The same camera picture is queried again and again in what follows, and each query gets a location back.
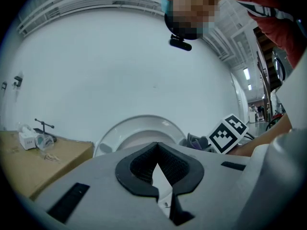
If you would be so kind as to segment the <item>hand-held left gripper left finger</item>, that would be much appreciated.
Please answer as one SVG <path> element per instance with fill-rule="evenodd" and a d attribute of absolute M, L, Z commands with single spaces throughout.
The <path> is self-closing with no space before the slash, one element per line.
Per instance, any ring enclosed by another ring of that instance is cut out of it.
<path fill-rule="evenodd" d="M 89 186 L 66 221 L 70 230 L 172 230 L 154 197 L 132 195 L 116 179 L 117 163 L 140 146 L 92 158 L 48 186 L 35 200 L 44 211 L 76 183 Z"/>

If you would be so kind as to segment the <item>black metal stand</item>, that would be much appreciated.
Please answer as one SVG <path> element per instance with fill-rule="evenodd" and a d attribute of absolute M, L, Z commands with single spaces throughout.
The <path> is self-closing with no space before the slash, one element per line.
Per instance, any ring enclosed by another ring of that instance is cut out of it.
<path fill-rule="evenodd" d="M 48 135 L 50 137 L 52 137 L 52 140 L 53 142 L 56 142 L 57 141 L 57 137 L 54 136 L 53 134 L 50 134 L 48 132 L 46 132 L 46 127 L 49 127 L 51 129 L 54 129 L 54 125 L 50 125 L 50 124 L 47 124 L 46 122 L 44 121 L 40 121 L 38 120 L 37 118 L 35 118 L 35 121 L 40 123 L 40 125 L 42 126 L 41 128 L 34 128 L 34 131 L 38 134 L 42 134 L 42 135 Z"/>

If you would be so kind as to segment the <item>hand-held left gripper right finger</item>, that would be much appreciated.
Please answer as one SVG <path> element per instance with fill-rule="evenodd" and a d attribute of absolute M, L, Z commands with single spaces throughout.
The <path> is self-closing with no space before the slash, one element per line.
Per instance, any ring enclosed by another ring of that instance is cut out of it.
<path fill-rule="evenodd" d="M 155 144 L 155 164 L 171 185 L 168 218 L 155 230 L 237 230 L 246 197 L 239 191 L 249 157 Z"/>

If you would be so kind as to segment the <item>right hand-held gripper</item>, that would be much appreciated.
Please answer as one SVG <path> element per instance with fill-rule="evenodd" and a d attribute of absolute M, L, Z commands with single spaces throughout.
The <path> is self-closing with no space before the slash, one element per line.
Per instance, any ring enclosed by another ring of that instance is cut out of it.
<path fill-rule="evenodd" d="M 226 154 L 239 143 L 248 130 L 246 124 L 234 114 L 230 114 L 219 121 L 207 139 L 214 152 Z"/>

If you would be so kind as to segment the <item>clear plastic bag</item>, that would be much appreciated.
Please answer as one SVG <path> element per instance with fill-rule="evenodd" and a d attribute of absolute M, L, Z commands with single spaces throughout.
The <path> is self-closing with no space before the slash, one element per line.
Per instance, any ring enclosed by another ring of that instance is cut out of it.
<path fill-rule="evenodd" d="M 17 131 L 18 133 L 22 132 L 32 135 L 35 138 L 36 148 L 40 149 L 41 151 L 45 151 L 54 144 L 52 137 L 36 133 L 34 129 L 27 124 L 18 123 Z"/>

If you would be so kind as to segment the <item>small white labelled box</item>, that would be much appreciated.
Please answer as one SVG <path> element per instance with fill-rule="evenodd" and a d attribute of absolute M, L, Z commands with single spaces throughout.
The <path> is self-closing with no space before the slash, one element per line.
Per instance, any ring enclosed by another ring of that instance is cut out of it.
<path fill-rule="evenodd" d="M 24 150 L 30 150 L 36 148 L 35 138 L 32 135 L 28 135 L 22 132 L 18 133 L 19 142 Z"/>

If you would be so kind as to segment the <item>person's right forearm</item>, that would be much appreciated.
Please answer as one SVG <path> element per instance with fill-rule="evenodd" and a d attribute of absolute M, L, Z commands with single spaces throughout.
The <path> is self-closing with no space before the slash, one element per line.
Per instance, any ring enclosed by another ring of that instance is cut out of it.
<path fill-rule="evenodd" d="M 284 114 L 282 118 L 271 129 L 260 135 L 259 137 L 251 140 L 242 146 L 236 146 L 228 155 L 246 156 L 251 157 L 254 149 L 257 146 L 270 144 L 276 137 L 288 133 L 292 129 L 291 122 L 287 114 Z"/>

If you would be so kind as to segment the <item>white toilet seat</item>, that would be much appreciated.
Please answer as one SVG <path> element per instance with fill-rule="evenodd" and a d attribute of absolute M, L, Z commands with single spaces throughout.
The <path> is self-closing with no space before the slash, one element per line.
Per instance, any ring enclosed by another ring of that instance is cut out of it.
<path fill-rule="evenodd" d="M 186 138 L 182 130 L 173 122 L 156 115 L 137 115 L 127 118 L 110 128 L 95 144 L 93 156 L 116 152 L 128 137 L 141 131 L 160 131 L 168 134 L 176 144 Z"/>

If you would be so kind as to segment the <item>grey purple cleaning cloth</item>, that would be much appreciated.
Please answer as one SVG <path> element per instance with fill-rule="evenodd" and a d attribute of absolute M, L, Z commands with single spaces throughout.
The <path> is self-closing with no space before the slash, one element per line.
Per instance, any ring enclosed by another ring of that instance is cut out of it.
<path fill-rule="evenodd" d="M 213 146 L 209 143 L 208 139 L 205 136 L 198 137 L 191 133 L 188 133 L 187 137 L 183 138 L 179 142 L 179 145 L 195 150 L 216 153 Z"/>

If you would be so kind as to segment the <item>large cardboard box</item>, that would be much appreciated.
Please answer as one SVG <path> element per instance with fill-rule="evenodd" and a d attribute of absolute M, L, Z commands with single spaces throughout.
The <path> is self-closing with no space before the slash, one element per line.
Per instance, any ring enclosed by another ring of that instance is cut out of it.
<path fill-rule="evenodd" d="M 65 138 L 45 151 L 25 150 L 16 131 L 0 131 L 0 166 L 14 191 L 35 200 L 51 183 L 93 156 L 92 142 Z"/>

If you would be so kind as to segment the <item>dark wooden beam structure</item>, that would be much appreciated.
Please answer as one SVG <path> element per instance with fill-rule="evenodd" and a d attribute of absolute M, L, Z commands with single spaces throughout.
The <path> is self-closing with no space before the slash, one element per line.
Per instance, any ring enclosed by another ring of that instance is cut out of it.
<path fill-rule="evenodd" d="M 275 47 L 275 43 L 270 40 L 258 26 L 253 29 L 253 32 L 259 46 L 259 56 L 263 61 L 262 66 L 265 69 L 264 73 L 267 77 L 270 91 L 273 91 L 276 88 L 277 80 L 277 74 L 272 61 L 272 51 Z"/>

